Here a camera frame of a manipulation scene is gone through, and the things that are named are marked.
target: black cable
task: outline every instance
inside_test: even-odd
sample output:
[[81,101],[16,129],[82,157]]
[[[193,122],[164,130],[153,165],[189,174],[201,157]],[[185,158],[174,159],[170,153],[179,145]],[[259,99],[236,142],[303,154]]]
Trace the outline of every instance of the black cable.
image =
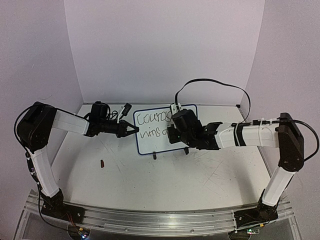
[[78,233],[77,231],[73,231],[73,230],[70,230],[70,229],[65,229],[65,228],[63,228],[63,227],[53,225],[53,224],[51,224],[50,222],[48,222],[48,221],[46,221],[46,220],[44,219],[44,217],[42,216],[41,210],[40,210],[41,190],[40,190],[39,187],[38,187],[38,191],[39,191],[39,196],[38,196],[38,211],[39,211],[39,215],[40,215],[41,219],[42,219],[46,224],[48,224],[48,225],[50,225],[50,226],[52,226],[52,227],[54,227],[54,228],[61,229],[61,230],[67,231],[67,232],[73,232],[73,233],[76,233],[76,234],[77,234],[77,233]]
[[319,146],[320,146],[320,143],[319,143],[319,137],[318,137],[318,134],[317,132],[307,123],[305,123],[304,121],[300,121],[300,120],[295,120],[295,119],[282,119],[282,120],[275,120],[275,121],[272,121],[273,124],[279,124],[279,123],[296,123],[296,124],[301,124],[305,127],[307,127],[314,135],[315,137],[315,140],[316,140],[316,149],[315,151],[310,154],[308,157],[306,157],[304,159],[304,161],[307,161],[309,160],[310,158],[312,158],[314,155],[317,154],[317,152],[319,151]]
[[246,115],[245,119],[242,121],[242,123],[247,120],[247,118],[248,118],[248,116],[250,114],[250,110],[251,110],[251,99],[249,97],[249,94],[239,86],[235,86],[235,85],[232,85],[232,84],[227,84],[227,83],[224,83],[224,82],[221,82],[221,81],[218,81],[218,80],[214,80],[214,79],[210,79],[210,78],[193,79],[193,80],[188,81],[185,85],[183,85],[183,87],[175,94],[174,103],[175,103],[176,106],[178,106],[178,94],[182,91],[182,89],[184,89],[184,87],[186,85],[191,84],[191,83],[195,83],[195,82],[212,82],[212,83],[220,84],[220,85],[223,85],[223,86],[232,87],[232,88],[236,88],[236,89],[242,90],[245,93],[246,97],[248,98],[248,102],[249,102],[249,111],[248,111],[248,114]]

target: whiteboard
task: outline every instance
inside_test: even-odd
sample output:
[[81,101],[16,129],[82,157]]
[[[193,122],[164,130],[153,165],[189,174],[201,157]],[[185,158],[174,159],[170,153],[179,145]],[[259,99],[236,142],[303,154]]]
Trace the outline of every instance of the whiteboard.
[[[198,109],[194,104],[182,106],[191,109],[198,117]],[[139,127],[135,134],[137,150],[140,155],[162,153],[187,147],[183,142],[171,144],[167,127],[173,124],[169,107],[138,110],[133,113],[134,125]]]

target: white table surface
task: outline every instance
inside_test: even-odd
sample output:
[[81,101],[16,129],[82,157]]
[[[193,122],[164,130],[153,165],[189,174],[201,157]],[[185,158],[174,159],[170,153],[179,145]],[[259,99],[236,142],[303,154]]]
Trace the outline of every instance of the white table surface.
[[[121,105],[110,105],[119,110]],[[166,105],[133,105],[124,119],[133,123],[136,110]],[[90,112],[83,105],[80,116]],[[203,125],[237,122],[243,118],[233,106],[198,106]],[[117,138],[101,133],[86,137],[68,133],[52,171],[64,199],[89,206],[148,211],[203,210],[256,203],[269,182],[256,147],[219,151],[183,150],[141,156],[135,135]]]

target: white wall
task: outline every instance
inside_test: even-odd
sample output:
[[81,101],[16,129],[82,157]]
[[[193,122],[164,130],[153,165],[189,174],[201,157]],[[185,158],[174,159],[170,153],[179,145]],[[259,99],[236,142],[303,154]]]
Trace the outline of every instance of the white wall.
[[[0,2],[0,239],[12,239],[31,188],[14,121],[35,101],[77,111],[83,103],[62,0]],[[53,131],[52,159],[65,136]]]
[[[84,101],[171,103],[185,82],[203,77],[244,88],[264,2],[65,0]],[[235,105],[242,95],[198,83],[180,101]]]
[[[278,117],[288,112],[310,124],[320,135],[320,2],[267,0],[256,54],[246,87],[252,100],[250,119]],[[247,111],[247,99],[242,106]],[[315,138],[301,127],[305,155],[315,150]],[[272,169],[277,150],[264,149]],[[320,153],[308,160],[288,187],[305,240],[320,237]]]

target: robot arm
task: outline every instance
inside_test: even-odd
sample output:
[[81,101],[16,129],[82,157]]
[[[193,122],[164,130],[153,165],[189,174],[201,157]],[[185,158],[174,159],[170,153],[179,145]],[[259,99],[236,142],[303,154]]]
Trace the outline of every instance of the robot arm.
[[[121,118],[126,116],[130,109],[131,105],[127,103],[121,111]],[[88,120],[62,109],[36,102],[23,116],[17,126],[17,135],[27,150],[26,158],[30,174],[41,190],[45,205],[48,206],[42,209],[43,214],[65,218],[66,212],[72,212],[74,209],[73,206],[63,204],[62,191],[51,169],[47,152],[51,129],[60,129],[87,137],[94,137],[99,133],[110,133],[115,134],[118,138],[139,131],[138,127],[125,120],[119,120],[120,117],[118,121],[110,118],[110,114],[109,106],[101,102],[92,105]],[[82,221],[78,216],[79,212],[81,209],[77,209],[75,215],[71,213],[75,223]]]
[[183,142],[199,150],[261,146],[280,150],[278,168],[261,194],[258,206],[234,213],[238,229],[278,218],[279,199],[296,172],[304,165],[304,138],[288,113],[278,119],[243,123],[212,122],[202,126],[192,110],[172,104],[173,125],[168,127],[171,144]]

